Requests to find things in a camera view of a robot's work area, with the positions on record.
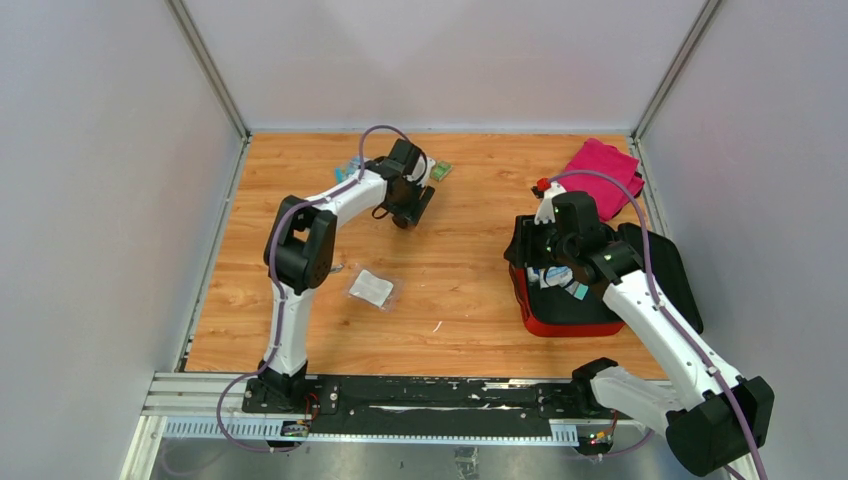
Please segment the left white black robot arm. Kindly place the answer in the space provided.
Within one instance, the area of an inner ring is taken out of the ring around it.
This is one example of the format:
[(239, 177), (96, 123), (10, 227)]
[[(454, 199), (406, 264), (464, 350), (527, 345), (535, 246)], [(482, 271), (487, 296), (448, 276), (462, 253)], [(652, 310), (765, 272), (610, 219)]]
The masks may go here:
[(383, 211), (400, 229), (418, 224), (435, 190), (436, 162), (398, 139), (389, 153), (363, 160), (343, 182), (307, 198), (281, 201), (264, 256), (273, 306), (268, 346), (248, 387), (252, 399), (283, 413), (309, 399), (306, 334), (314, 297), (330, 274), (336, 236), (362, 213)]

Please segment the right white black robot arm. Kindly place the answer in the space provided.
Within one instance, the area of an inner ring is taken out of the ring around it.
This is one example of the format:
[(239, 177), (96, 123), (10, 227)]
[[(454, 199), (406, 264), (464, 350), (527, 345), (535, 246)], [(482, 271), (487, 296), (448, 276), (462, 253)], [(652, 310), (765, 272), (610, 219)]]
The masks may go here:
[(584, 367), (571, 403), (584, 417), (613, 409), (666, 440), (691, 474), (720, 468), (735, 476), (743, 460), (768, 476), (764, 445), (775, 393), (762, 377), (746, 377), (688, 323), (654, 274), (650, 232), (638, 227), (640, 250), (609, 233), (586, 192), (556, 185), (535, 193), (534, 215), (518, 219), (518, 238), (506, 252), (515, 268), (561, 267), (586, 285), (640, 339), (671, 382), (664, 390), (610, 359)]

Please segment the brown medicine bottle orange cap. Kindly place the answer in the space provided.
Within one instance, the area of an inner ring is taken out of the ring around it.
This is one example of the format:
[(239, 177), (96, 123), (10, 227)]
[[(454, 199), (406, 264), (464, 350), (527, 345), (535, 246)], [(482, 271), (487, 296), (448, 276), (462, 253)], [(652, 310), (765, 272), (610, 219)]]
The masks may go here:
[(412, 223), (409, 219), (409, 216), (405, 213), (394, 214), (392, 216), (392, 221), (395, 226), (402, 230), (406, 230), (412, 227)]

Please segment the small green box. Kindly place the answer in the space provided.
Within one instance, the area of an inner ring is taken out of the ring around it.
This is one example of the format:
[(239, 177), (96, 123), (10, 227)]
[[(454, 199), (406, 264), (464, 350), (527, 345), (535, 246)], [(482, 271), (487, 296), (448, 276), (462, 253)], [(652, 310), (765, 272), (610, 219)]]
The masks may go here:
[(448, 162), (437, 162), (430, 171), (430, 178), (433, 181), (443, 181), (453, 170), (453, 165)]

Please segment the white blue swab packet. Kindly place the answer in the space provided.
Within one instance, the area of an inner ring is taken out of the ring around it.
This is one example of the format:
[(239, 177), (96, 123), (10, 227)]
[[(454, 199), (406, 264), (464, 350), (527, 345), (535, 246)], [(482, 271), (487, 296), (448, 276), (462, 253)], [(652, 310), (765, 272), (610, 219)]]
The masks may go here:
[(552, 287), (569, 287), (573, 281), (572, 270), (567, 266), (552, 266), (540, 269), (538, 272), (539, 285), (542, 289)]

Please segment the clear bag white gauze pad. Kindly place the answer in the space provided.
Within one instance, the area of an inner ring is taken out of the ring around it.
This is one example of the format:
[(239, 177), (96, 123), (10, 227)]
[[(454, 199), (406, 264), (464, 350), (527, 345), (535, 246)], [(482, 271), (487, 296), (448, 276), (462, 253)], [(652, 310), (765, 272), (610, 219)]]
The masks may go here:
[(369, 306), (383, 312), (393, 309), (400, 296), (403, 283), (377, 274), (366, 268), (357, 268), (345, 293), (356, 300), (367, 303)]

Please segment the clear bag teal header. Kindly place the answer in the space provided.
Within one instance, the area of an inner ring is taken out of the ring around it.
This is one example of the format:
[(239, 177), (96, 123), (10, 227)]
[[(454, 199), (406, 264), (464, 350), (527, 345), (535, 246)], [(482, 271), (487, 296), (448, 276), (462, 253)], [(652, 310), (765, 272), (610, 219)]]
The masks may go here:
[(569, 280), (564, 289), (578, 301), (582, 301), (589, 292), (589, 287), (576, 280)]

